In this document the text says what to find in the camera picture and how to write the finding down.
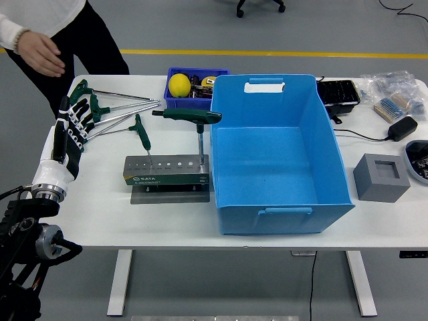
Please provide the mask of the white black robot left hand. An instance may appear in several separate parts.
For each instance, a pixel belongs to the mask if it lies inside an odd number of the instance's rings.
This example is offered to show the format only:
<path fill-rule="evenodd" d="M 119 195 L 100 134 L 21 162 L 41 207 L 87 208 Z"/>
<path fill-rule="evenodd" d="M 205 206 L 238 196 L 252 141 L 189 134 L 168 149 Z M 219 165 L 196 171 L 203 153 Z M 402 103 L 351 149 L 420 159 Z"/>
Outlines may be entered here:
<path fill-rule="evenodd" d="M 94 120 L 87 99 L 71 104 L 70 98 L 63 96 L 31 184 L 34 197 L 56 198 L 57 202 L 65 198 L 68 185 L 78 176 L 84 143 L 92 129 Z"/>

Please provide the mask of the person's right hand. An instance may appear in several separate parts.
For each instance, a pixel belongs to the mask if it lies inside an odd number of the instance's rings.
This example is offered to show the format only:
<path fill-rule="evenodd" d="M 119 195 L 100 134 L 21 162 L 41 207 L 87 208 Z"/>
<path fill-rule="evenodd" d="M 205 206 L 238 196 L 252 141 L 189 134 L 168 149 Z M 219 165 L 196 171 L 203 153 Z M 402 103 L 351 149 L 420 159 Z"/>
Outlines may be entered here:
<path fill-rule="evenodd" d="M 65 73 L 65 63 L 57 45 L 46 35 L 24 31 L 16 45 L 17 53 L 36 72 L 59 78 Z"/>

